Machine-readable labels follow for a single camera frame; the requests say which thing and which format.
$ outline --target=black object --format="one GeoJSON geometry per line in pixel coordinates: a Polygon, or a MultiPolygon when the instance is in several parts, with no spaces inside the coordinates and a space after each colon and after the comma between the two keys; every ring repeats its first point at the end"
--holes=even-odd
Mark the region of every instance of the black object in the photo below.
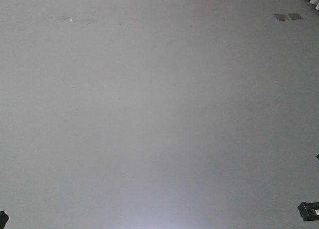
{"type": "Polygon", "coordinates": [[[319,202],[302,202],[297,208],[304,221],[319,221],[319,202]]]}
{"type": "Polygon", "coordinates": [[[3,229],[6,222],[9,220],[9,216],[4,211],[0,211],[0,229],[3,229]]]}

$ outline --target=white ceiling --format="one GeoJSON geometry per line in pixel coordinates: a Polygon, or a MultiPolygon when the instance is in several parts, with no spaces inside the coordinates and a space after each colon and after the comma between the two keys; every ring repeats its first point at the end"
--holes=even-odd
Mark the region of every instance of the white ceiling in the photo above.
{"type": "Polygon", "coordinates": [[[317,228],[318,24],[305,0],[0,0],[5,229],[317,228]]]}

